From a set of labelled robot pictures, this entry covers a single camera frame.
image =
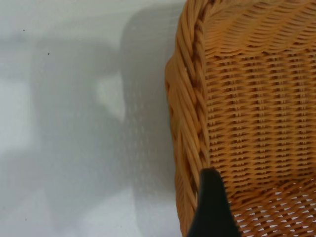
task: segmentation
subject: rattan strand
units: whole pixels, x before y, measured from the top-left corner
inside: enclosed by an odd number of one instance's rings
[[[188,0],[166,90],[183,236],[205,167],[243,236],[316,236],[316,1]]]

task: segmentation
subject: tan wicker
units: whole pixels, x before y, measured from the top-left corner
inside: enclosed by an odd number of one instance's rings
[[[243,236],[316,236],[316,0],[188,0],[166,89],[183,236],[206,167]]]

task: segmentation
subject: white wall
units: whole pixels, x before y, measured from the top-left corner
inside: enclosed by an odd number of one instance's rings
[[[164,90],[184,0],[0,0],[0,237],[179,237]]]

